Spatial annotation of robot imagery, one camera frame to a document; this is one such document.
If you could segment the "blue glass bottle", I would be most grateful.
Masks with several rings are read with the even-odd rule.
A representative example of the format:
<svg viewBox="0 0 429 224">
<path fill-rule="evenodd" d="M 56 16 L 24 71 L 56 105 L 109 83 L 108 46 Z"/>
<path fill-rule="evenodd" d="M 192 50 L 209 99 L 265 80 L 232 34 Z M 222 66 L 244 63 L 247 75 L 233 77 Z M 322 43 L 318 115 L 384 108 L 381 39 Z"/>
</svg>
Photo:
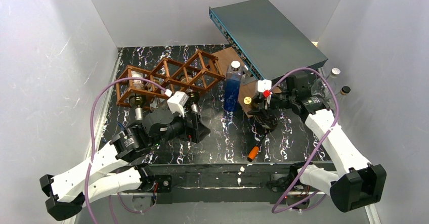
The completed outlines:
<svg viewBox="0 0 429 224">
<path fill-rule="evenodd" d="M 224 109 L 228 112 L 236 110 L 241 80 L 242 66 L 239 61 L 232 61 L 227 68 L 224 89 Z"/>
</svg>

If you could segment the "clear bottle white label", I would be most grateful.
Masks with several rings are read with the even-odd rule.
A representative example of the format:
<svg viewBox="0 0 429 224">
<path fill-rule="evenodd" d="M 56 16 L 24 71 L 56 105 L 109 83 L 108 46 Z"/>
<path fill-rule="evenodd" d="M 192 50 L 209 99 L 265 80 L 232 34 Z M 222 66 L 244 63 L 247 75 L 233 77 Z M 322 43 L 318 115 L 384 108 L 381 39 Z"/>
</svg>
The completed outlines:
<svg viewBox="0 0 429 224">
<path fill-rule="evenodd" d="M 351 88 L 347 85 L 343 86 L 338 93 L 335 94 L 337 104 L 340 106 L 346 96 L 351 92 Z"/>
</svg>

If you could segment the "clear glass bottle dark label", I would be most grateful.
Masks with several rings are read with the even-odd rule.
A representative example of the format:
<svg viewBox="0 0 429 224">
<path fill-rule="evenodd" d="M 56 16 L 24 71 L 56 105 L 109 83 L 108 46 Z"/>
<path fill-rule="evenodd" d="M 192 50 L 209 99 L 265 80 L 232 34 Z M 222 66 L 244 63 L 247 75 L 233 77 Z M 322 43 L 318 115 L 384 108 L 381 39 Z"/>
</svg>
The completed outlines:
<svg viewBox="0 0 429 224">
<path fill-rule="evenodd" d="M 332 94 L 328 89 L 328 86 L 332 89 L 332 91 L 336 92 L 336 79 L 340 75 L 341 70 L 338 68 L 332 68 L 331 72 L 325 77 L 326 82 L 324 82 L 321 78 L 317 78 L 314 81 L 313 86 L 311 87 L 311 92 L 313 96 L 320 96 L 323 98 L 331 98 Z"/>
</svg>

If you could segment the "dark bottle gold cap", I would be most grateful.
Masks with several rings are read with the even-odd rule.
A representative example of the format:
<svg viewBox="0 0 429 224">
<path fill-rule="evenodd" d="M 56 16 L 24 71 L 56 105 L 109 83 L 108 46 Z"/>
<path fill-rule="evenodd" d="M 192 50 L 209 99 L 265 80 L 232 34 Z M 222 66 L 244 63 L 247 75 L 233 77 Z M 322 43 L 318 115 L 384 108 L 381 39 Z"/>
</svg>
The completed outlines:
<svg viewBox="0 0 429 224">
<path fill-rule="evenodd" d="M 269 109 L 267 100 L 263 96 L 245 97 L 243 102 L 245 106 L 249 107 L 246 112 L 248 117 L 253 117 L 266 130 L 274 130 L 277 127 L 278 120 Z"/>
</svg>

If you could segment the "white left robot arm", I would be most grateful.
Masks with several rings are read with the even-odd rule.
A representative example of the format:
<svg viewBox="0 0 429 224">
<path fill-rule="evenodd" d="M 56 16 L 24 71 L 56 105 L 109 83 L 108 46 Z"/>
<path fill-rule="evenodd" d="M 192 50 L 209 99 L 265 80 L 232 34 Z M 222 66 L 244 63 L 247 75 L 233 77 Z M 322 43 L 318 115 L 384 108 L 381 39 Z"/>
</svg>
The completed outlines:
<svg viewBox="0 0 429 224">
<path fill-rule="evenodd" d="M 47 212 L 57 221 L 77 215 L 84 206 L 122 191 L 152 190 L 155 175 L 147 164 L 136 164 L 118 173 L 117 170 L 148 155 L 152 148 L 173 139 L 201 142 L 210 129 L 194 111 L 184 116 L 159 109 L 136 120 L 114 135 L 93 156 L 70 170 L 42 176 L 41 190 L 48 199 Z"/>
</svg>

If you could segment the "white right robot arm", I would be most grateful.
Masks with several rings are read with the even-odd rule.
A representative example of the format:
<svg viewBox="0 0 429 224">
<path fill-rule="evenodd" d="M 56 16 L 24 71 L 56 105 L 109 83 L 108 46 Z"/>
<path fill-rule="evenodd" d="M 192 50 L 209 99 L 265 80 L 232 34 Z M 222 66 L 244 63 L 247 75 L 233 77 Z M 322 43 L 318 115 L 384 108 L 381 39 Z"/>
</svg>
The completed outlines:
<svg viewBox="0 0 429 224">
<path fill-rule="evenodd" d="M 346 136 L 337 121 L 338 108 L 320 87 L 310 84 L 304 72 L 286 78 L 279 93 L 271 90 L 270 80 L 256 82 L 250 115 L 265 129 L 277 126 L 275 109 L 291 109 L 318 138 L 328 152 L 335 171 L 317 167 L 311 159 L 293 164 L 288 175 L 268 181 L 273 191 L 289 193 L 295 186 L 314 188 L 329 196 L 335 207 L 348 212 L 381 200 L 386 170 L 372 164 Z"/>
</svg>

